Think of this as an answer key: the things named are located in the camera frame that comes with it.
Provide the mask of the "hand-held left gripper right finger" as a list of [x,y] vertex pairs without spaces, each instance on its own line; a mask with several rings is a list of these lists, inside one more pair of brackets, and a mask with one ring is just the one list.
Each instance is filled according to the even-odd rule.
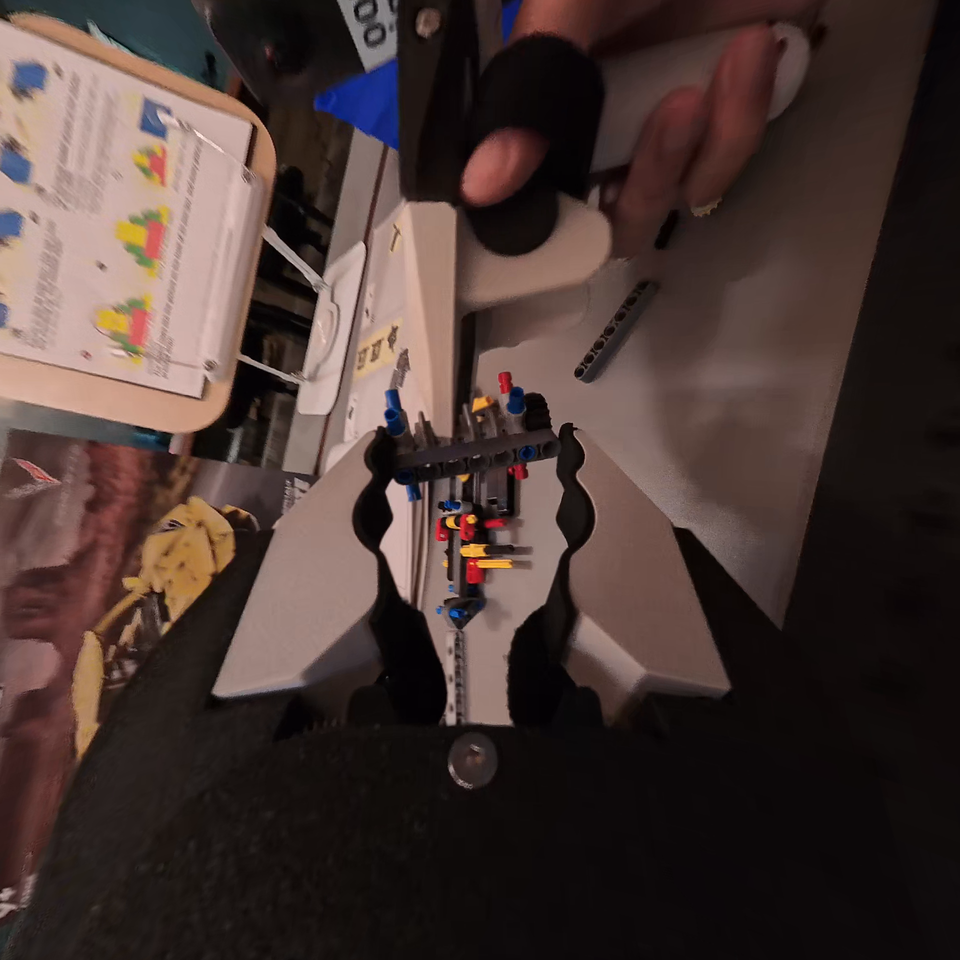
[[509,651],[512,724],[626,724],[651,694],[719,700],[727,669],[667,516],[593,440],[558,435],[564,548]]

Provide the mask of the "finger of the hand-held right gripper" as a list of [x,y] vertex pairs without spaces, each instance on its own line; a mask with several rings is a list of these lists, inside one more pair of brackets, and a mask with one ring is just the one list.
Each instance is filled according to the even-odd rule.
[[607,262],[613,246],[608,218],[572,198],[558,200],[558,222],[537,249],[519,256],[491,252],[466,213],[457,214],[456,331],[464,318],[553,291],[582,285]]
[[405,336],[422,412],[441,437],[454,433],[457,234],[457,213],[449,204],[405,203]]

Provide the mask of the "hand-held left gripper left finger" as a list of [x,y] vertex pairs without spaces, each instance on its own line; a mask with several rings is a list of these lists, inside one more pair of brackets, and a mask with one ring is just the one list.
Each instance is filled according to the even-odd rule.
[[382,542],[398,447],[366,433],[277,522],[222,661],[222,702],[294,693],[327,722],[365,698],[400,724],[440,724],[448,703],[424,613],[403,598]]

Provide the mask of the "black thin lego beam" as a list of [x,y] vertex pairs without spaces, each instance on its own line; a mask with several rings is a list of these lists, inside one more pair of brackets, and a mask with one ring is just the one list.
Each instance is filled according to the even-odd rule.
[[594,383],[606,372],[659,290],[660,283],[653,279],[639,281],[630,289],[574,368],[577,381]]

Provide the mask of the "lego chassis assembly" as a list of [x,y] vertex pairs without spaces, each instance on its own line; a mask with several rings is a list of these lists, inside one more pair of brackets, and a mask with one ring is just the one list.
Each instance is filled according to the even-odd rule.
[[398,387],[385,392],[385,428],[395,453],[390,493],[402,490],[412,506],[411,531],[437,547],[445,594],[436,616],[446,633],[446,725],[466,723],[467,629],[487,605],[496,571],[519,567],[507,539],[520,508],[520,486],[532,464],[554,459],[559,440],[546,400],[498,375],[498,394],[462,405],[460,435],[442,438],[425,413],[411,419]]

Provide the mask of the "lego set box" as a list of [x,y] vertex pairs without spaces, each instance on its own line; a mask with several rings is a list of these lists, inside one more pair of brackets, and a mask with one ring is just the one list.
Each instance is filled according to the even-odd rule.
[[119,693],[309,474],[25,429],[2,439],[2,930]]

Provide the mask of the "person's right hand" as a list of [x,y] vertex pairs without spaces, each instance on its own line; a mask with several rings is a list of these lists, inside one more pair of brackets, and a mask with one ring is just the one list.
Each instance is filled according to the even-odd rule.
[[677,88],[649,116],[629,169],[610,179],[600,207],[611,228],[611,255],[645,256],[672,210],[715,210],[764,136],[781,48],[771,25],[790,21],[812,32],[824,2],[527,1],[511,42],[546,34],[585,53],[640,49],[735,29],[708,89]]

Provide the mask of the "instruction booklet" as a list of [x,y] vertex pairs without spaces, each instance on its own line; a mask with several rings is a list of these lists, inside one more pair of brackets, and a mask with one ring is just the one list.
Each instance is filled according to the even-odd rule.
[[318,449],[323,473],[367,433],[385,425],[385,393],[397,387],[412,421],[425,405],[412,373],[405,336],[405,204],[397,152],[356,134],[346,166],[336,226],[360,202],[356,224],[365,229],[366,266],[347,349],[340,391]]

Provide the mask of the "blue plastic bin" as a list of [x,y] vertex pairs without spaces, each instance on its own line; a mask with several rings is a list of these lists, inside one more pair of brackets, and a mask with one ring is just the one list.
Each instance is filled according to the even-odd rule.
[[316,112],[330,114],[392,150],[400,149],[399,65],[393,58],[345,79],[314,97]]

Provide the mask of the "white stand base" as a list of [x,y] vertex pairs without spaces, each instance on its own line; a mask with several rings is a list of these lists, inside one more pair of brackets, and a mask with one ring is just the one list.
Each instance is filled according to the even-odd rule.
[[303,361],[296,413],[327,416],[337,401],[367,260],[363,241],[325,268]]

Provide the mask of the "wooden document board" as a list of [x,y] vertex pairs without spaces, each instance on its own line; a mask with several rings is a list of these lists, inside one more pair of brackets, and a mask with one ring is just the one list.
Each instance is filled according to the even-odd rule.
[[252,214],[258,220],[252,229],[253,239],[248,245],[246,272],[241,280],[234,282],[233,291],[226,298],[226,304],[231,309],[226,363],[215,370],[214,381],[205,387],[202,397],[185,397],[29,359],[2,356],[2,400],[46,406],[174,434],[192,433],[210,426],[224,412],[230,400],[241,342],[253,302],[262,233],[278,169],[276,148],[270,133],[251,109],[230,94],[142,56],[104,44],[57,18],[17,11],[8,16],[8,21],[22,33],[41,37],[87,59],[116,68],[183,100],[249,122],[255,133],[248,152],[247,169],[249,177],[256,182],[256,205]]

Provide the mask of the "printed instruction sheet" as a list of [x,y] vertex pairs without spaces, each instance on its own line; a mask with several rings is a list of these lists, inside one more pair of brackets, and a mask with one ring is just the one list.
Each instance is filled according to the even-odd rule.
[[2,21],[1,353],[200,399],[258,184],[245,119]]

